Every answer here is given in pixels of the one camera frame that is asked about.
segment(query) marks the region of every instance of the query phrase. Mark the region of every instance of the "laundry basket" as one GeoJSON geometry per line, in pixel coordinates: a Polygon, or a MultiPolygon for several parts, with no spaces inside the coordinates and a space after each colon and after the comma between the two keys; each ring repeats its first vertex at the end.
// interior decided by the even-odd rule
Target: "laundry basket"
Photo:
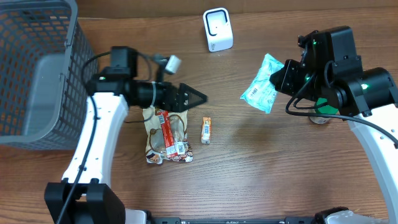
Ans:
{"type": "Polygon", "coordinates": [[[0,2],[0,144],[76,148],[93,56],[77,13],[74,0],[0,2]]]}

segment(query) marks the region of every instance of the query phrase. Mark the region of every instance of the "small bottle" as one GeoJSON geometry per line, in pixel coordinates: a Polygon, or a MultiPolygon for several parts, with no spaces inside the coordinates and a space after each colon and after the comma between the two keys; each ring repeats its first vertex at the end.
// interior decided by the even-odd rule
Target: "small bottle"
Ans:
{"type": "MultiPolygon", "coordinates": [[[[320,105],[321,103],[326,103],[328,100],[324,98],[319,98],[318,101],[315,103],[314,106],[320,105]]],[[[308,112],[310,113],[317,113],[317,114],[337,114],[338,109],[326,105],[322,106],[319,109],[310,109],[308,112]]],[[[321,118],[321,117],[314,117],[314,116],[309,116],[310,120],[314,122],[315,124],[326,124],[331,118],[321,118]]]]}

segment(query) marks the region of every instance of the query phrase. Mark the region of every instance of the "white label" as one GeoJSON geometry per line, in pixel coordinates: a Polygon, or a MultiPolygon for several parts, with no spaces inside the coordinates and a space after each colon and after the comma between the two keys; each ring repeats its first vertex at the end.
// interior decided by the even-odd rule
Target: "white label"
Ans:
{"type": "Polygon", "coordinates": [[[210,138],[210,126],[208,124],[205,124],[205,128],[203,131],[203,139],[209,139],[210,138]]]}
{"type": "Polygon", "coordinates": [[[176,143],[174,143],[174,147],[175,147],[175,150],[177,150],[177,153],[178,153],[179,155],[185,154],[185,146],[184,146],[184,143],[183,143],[183,142],[176,142],[176,143]]]}
{"type": "Polygon", "coordinates": [[[161,115],[158,115],[158,117],[159,117],[160,124],[164,124],[164,117],[163,117],[163,115],[162,115],[162,114],[161,114],[161,115]]]}
{"type": "Polygon", "coordinates": [[[174,153],[176,153],[177,151],[175,150],[175,147],[174,146],[170,146],[170,147],[167,147],[166,148],[166,153],[167,153],[167,155],[171,155],[171,154],[174,154],[174,153]]]}

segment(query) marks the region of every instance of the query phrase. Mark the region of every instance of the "light blue cloth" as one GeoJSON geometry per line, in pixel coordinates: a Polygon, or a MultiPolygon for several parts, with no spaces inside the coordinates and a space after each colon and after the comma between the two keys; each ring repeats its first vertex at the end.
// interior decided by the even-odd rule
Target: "light blue cloth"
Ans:
{"type": "Polygon", "coordinates": [[[266,54],[257,76],[242,94],[241,100],[245,100],[251,106],[269,114],[277,96],[275,86],[269,81],[269,77],[283,67],[284,64],[270,54],[266,54]]]}

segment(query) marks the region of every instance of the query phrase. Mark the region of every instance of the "wooden table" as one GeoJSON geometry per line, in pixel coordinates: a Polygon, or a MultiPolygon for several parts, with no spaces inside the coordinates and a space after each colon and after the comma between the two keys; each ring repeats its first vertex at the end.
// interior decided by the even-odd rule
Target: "wooden table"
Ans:
{"type": "MultiPolygon", "coordinates": [[[[384,67],[398,81],[398,9],[341,9],[231,15],[234,46],[209,53],[201,16],[81,20],[96,53],[113,45],[175,54],[182,66],[165,79],[208,95],[188,112],[194,160],[148,165],[143,124],[125,124],[112,170],[112,189],[127,208],[182,218],[272,218],[313,215],[346,206],[387,218],[368,159],[348,125],[312,124],[289,116],[289,97],[279,94],[271,114],[239,97],[270,53],[281,62],[300,59],[297,36],[349,25],[364,69],[384,67]],[[201,119],[213,119],[213,139],[200,143],[201,119]]],[[[101,61],[107,65],[109,58],[101,61]]],[[[140,74],[146,76],[141,62],[140,74]]],[[[142,119],[131,110],[128,120],[142,119]]],[[[0,222],[51,223],[43,200],[47,182],[58,182],[71,151],[0,149],[0,222]]]]}

